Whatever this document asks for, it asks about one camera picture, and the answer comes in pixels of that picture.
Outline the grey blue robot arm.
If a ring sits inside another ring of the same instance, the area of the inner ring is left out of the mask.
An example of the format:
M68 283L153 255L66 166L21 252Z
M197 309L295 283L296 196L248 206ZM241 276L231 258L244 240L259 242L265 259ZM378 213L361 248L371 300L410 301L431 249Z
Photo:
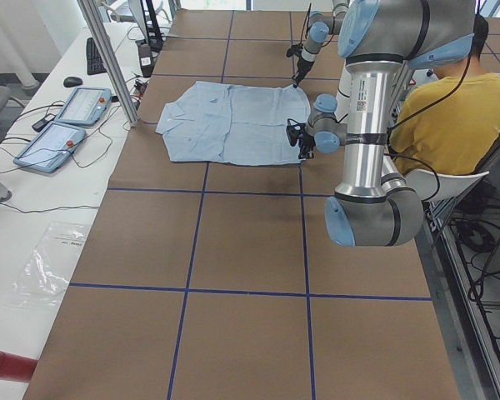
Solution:
M313 68L317 55L327 45L328 39L337 36L343 25L343 19L349 9L349 1L332 1L332 15L324 16L321 12L308 9L302 32L305 39L293 44L286 53L288 58L297 58L296 71L292 75L292 85L297 88Z
M341 246L394 246L413 239L423 205L386 153L391 114L418 69L464 59L473 42L474 1L336 1L330 16L311 12L307 36L288 55L297 58L292 82L313 67L330 36L351 78L346 120L338 101L322 94L305 122L286 132L300 158L344 151L342 181L326 201L329 237Z

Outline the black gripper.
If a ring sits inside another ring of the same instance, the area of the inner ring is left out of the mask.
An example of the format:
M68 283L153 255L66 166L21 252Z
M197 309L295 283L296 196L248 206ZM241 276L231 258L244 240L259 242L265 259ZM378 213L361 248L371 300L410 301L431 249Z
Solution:
M290 146L298 146L299 159L303 160L314 158L313 150L315 148L315 140L312 135L308 134L305 123L297 122L293 119L288 119L286 134Z
M297 88L302 80L308 75L313 68L313 64L317 55L310 52L301 52L296 55L297 57L297 70L292 76L292 85Z

